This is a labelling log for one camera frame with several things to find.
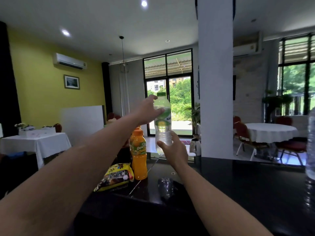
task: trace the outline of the recessed light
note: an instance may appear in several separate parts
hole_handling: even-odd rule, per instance
[[[146,7],[147,5],[148,5],[148,3],[147,3],[146,0],[143,0],[143,1],[141,2],[141,6]]]
[[[62,30],[61,31],[65,36],[70,36],[70,33],[69,33],[69,31],[67,31],[67,30]]]

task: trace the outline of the white tablecloth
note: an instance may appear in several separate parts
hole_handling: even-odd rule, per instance
[[[295,127],[271,123],[246,123],[250,137],[257,143],[287,141],[299,135]]]
[[[44,166],[43,158],[49,157],[71,147],[67,134],[53,133],[45,137],[25,138],[12,136],[0,140],[0,153],[13,154],[16,152],[35,152],[38,169]]]

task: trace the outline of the bottle label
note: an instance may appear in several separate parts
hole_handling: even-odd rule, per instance
[[[131,146],[131,153],[132,155],[142,155],[142,154],[146,154],[147,152],[147,148],[146,148],[146,142],[142,142],[142,143],[139,143],[139,145],[135,146],[135,145],[132,145]]]
[[[172,113],[170,108],[165,108],[164,113],[159,115],[155,121],[154,124],[159,127],[166,127],[171,125],[172,123]]]

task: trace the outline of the yellow wall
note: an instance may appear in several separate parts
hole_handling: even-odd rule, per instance
[[[8,28],[22,122],[37,128],[60,123],[61,108],[105,105],[101,63]],[[54,66],[53,53],[87,63],[86,70]],[[63,75],[80,78],[80,90],[65,89]]]

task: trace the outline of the forearm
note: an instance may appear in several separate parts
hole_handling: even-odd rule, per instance
[[[137,125],[135,116],[123,117],[23,182],[0,201],[0,234],[54,235],[66,230]]]
[[[272,235],[257,219],[187,164],[176,169],[210,235]]]

